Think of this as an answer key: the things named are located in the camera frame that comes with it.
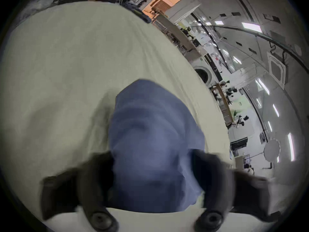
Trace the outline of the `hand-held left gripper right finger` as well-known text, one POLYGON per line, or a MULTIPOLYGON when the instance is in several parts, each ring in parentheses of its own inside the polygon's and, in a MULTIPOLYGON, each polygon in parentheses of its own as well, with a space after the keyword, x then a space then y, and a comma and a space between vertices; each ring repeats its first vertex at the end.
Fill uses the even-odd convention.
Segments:
POLYGON ((275 222, 269 214, 269 182, 264 177, 229 169, 219 157, 194 149, 191 169, 204 192, 204 212, 194 223, 196 232, 216 232, 228 213, 251 215, 262 222, 275 222))

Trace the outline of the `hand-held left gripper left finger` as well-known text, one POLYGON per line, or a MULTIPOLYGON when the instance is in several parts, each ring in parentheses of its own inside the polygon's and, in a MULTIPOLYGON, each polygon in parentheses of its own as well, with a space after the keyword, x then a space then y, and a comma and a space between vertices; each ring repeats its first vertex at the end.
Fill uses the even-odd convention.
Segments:
POLYGON ((108 192, 113 185, 114 159, 110 152, 94 154, 81 165, 41 181, 40 209, 44 221, 81 206, 97 232, 117 232, 118 221, 109 213, 108 192))

